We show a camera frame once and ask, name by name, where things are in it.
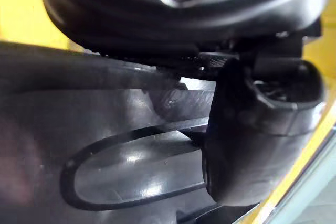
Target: yellow wall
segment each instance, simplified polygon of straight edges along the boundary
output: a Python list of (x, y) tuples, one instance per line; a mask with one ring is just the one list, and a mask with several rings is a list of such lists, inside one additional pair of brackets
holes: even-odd
[(68, 48), (68, 38), (50, 22), (42, 0), (0, 0), (0, 39)]

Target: black plastic surface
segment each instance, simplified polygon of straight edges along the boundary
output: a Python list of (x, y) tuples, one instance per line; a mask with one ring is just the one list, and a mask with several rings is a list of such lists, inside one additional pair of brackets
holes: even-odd
[(290, 75), (253, 80), (228, 60), (218, 80), (202, 148), (209, 194), (223, 205), (247, 206), (272, 192), (319, 123), (324, 85), (301, 61)]
[(197, 55), (203, 41), (304, 29), (327, 0), (212, 0), (182, 9), (151, 0), (44, 2), (56, 26), (86, 48), (169, 58)]
[[(169, 72), (99, 55), (0, 43), (1, 223), (172, 224), (178, 211), (188, 215), (212, 206), (201, 188), (126, 209), (84, 211), (66, 203), (59, 187), (64, 163), (97, 140), (208, 116), (214, 85), (198, 82), (191, 86)], [(180, 89), (185, 85), (189, 90)], [(189, 97), (198, 104), (187, 103)], [(179, 150), (178, 140), (170, 139)], [(142, 150), (150, 152), (149, 146)], [(201, 175), (199, 156), (182, 154), (181, 168), (197, 159), (190, 173)], [(172, 169), (170, 161), (164, 166)]]

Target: black plastic housing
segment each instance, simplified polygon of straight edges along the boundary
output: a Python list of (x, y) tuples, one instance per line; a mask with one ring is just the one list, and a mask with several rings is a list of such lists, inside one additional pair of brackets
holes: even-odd
[(197, 55), (198, 43), (205, 41), (304, 29), (321, 15), (327, 0), (207, 0), (183, 8), (159, 0), (44, 3), (55, 25), (85, 48), (168, 58)]
[(312, 64), (293, 64), (291, 73), (267, 82), (236, 59), (223, 66), (202, 147), (203, 177), (215, 201), (247, 206), (265, 199), (317, 126), (323, 81)]

